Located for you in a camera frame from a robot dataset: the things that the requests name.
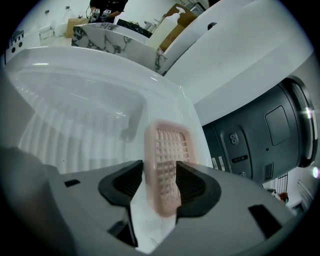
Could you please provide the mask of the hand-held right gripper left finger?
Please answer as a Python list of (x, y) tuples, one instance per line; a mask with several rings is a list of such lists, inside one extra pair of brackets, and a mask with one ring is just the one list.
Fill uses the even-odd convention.
[(116, 256), (141, 256), (133, 227), (131, 201), (142, 183), (143, 161), (134, 160), (89, 171), (60, 174), (85, 224), (107, 239)]

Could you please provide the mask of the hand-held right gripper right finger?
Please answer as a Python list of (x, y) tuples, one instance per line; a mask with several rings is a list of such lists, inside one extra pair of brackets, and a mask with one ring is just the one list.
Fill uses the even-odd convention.
[(137, 251), (149, 256), (231, 256), (244, 253), (266, 240), (249, 211), (264, 206), (280, 224), (272, 240), (279, 244), (297, 226), (292, 211), (261, 186), (247, 178), (199, 165), (206, 175), (213, 175), (221, 187), (218, 203), (200, 217), (162, 217), (153, 208), (153, 200), (143, 180), (136, 191)]

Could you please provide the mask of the pink soap dish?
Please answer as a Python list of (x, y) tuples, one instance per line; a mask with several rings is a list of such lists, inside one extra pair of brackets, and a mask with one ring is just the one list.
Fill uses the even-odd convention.
[(176, 184), (177, 162), (196, 163), (190, 130), (181, 124), (156, 120), (144, 131), (144, 175), (147, 200), (161, 217), (181, 206)]

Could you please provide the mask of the person's light grey clothing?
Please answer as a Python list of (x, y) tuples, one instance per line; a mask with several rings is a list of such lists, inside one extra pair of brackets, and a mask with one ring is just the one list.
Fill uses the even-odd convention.
[(23, 246), (38, 256), (74, 256), (70, 231), (54, 200), (45, 165), (16, 147), (0, 147), (0, 193), (10, 224)]

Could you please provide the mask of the black tall machine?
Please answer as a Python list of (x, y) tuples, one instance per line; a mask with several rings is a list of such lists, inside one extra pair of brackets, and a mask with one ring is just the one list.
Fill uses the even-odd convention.
[(310, 166), (317, 154), (314, 106), (296, 76), (204, 125), (203, 131), (215, 169), (258, 184)]

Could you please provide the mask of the large white ceramic sink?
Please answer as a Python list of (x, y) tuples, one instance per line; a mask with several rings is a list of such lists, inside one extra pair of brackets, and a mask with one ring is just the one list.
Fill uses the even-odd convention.
[[(0, 67), (0, 147), (18, 148), (44, 164), (74, 256), (117, 256), (85, 223), (61, 174), (144, 159), (144, 132), (165, 120), (190, 130), (197, 163), (210, 154), (186, 91), (153, 71), (109, 53), (78, 47), (33, 47)], [(26, 249), (10, 224), (0, 238)]]

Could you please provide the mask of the marble pattern sink cabinet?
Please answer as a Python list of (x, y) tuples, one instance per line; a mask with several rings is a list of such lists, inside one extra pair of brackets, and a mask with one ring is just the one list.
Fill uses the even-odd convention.
[(71, 45), (114, 54), (162, 74), (168, 58), (148, 46), (148, 40), (138, 32), (105, 22), (75, 25)]

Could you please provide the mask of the white panel with black holes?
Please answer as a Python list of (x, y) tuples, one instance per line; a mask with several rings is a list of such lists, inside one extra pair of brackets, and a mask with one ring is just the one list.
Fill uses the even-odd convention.
[(40, 33), (34, 31), (28, 34), (20, 34), (17, 38), (12, 39), (9, 42), (9, 47), (2, 55), (3, 63), (9, 62), (17, 53), (27, 48), (40, 47)]

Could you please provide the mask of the white pump bottle orange label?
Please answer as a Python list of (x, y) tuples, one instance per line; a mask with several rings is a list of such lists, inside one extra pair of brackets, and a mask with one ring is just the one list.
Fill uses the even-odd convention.
[(182, 7), (174, 6), (154, 30), (152, 36), (147, 41), (147, 45), (157, 50), (171, 31), (178, 25), (180, 15), (185, 12)]

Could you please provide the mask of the large cardboard box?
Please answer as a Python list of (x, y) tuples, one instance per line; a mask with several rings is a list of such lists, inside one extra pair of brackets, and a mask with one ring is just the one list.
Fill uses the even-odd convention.
[(163, 52), (165, 52), (173, 43), (173, 41), (179, 36), (179, 34), (197, 18), (197, 16), (193, 12), (178, 3), (173, 5), (163, 17), (166, 18), (172, 16), (174, 13), (178, 13), (178, 8), (183, 9), (184, 13), (179, 15), (176, 27), (169, 33), (169, 35), (159, 46)]

